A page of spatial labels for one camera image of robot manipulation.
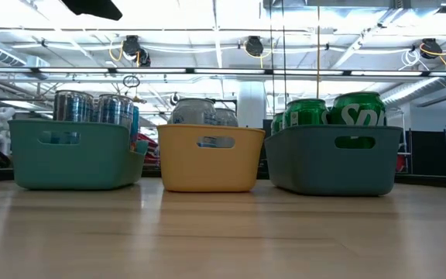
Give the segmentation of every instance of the sprite can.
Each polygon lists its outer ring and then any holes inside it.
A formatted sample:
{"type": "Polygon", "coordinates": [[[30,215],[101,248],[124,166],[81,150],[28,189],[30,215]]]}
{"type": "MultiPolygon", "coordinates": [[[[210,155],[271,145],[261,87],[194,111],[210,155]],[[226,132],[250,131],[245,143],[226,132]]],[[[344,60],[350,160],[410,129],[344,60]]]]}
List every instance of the sprite can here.
{"type": "MultiPolygon", "coordinates": [[[[331,108],[331,124],[385,126],[385,105],[376,92],[354,92],[338,96],[331,108]]],[[[374,139],[351,136],[338,142],[343,148],[371,148],[374,139]]]]}
{"type": "Polygon", "coordinates": [[[327,115],[328,109],[324,100],[305,98],[291,101],[283,113],[283,128],[328,124],[327,115]]]}
{"type": "Polygon", "coordinates": [[[274,135],[283,129],[283,112],[276,113],[271,122],[271,135],[274,135]]]}

